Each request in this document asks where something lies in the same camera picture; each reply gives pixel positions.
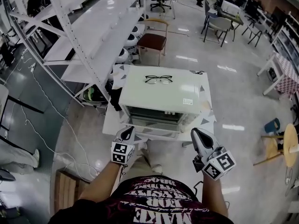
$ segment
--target toaster oven window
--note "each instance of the toaster oven window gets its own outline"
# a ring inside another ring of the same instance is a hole
[[[127,108],[132,118],[165,122],[170,124],[177,124],[179,119],[183,116],[181,113],[165,114],[164,111],[159,110],[150,110],[131,106],[127,106]]]

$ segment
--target eyeglasses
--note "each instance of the eyeglasses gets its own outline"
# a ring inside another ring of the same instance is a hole
[[[171,80],[172,76],[161,76],[161,77],[157,77],[157,76],[145,76],[145,83],[148,84],[155,84],[157,83],[157,80],[159,79],[160,82],[162,82],[163,84],[169,84],[172,82]]]

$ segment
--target white robot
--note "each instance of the white robot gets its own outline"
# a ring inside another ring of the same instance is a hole
[[[117,132],[111,146],[111,160],[120,164],[127,164],[134,152],[135,128],[126,127]],[[233,167],[235,160],[230,151],[220,146],[214,135],[203,129],[193,128],[191,139],[196,157],[193,164],[196,172],[203,171],[213,180],[217,180]]]

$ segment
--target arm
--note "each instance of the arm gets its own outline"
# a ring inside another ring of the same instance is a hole
[[[210,210],[228,217],[228,210],[223,199],[220,180],[214,181],[205,173],[203,175],[202,204]]]
[[[84,189],[79,199],[98,203],[110,197],[120,166],[120,164],[110,161],[103,171]]]

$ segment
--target gray chair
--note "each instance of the gray chair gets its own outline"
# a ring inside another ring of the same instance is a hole
[[[256,41],[256,45],[257,45],[258,41],[261,38],[261,35],[265,32],[266,27],[263,24],[255,23],[254,24],[254,28],[257,29],[257,32],[256,32],[253,28],[250,27],[250,25],[247,26],[247,28],[242,33],[242,35],[249,29],[250,30],[250,37],[249,38],[251,38],[252,33],[254,34],[254,36],[253,36],[253,38],[247,44],[251,43],[253,41],[253,39],[255,39],[256,37],[258,37],[258,39]]]
[[[205,14],[206,14],[206,19],[201,34],[206,28],[206,24],[207,21],[209,20],[209,17],[213,17],[213,18],[218,17],[218,15],[216,14],[216,10],[210,8],[209,2],[207,0],[205,0]]]
[[[230,27],[231,27],[231,21],[229,19],[224,18],[224,17],[215,17],[215,18],[210,17],[207,21],[206,33],[207,33],[208,28],[213,28],[216,31],[221,31],[220,36],[217,37],[219,39],[221,37],[221,35],[225,32],[223,41],[221,43],[221,47],[222,47],[225,37],[226,37]]]

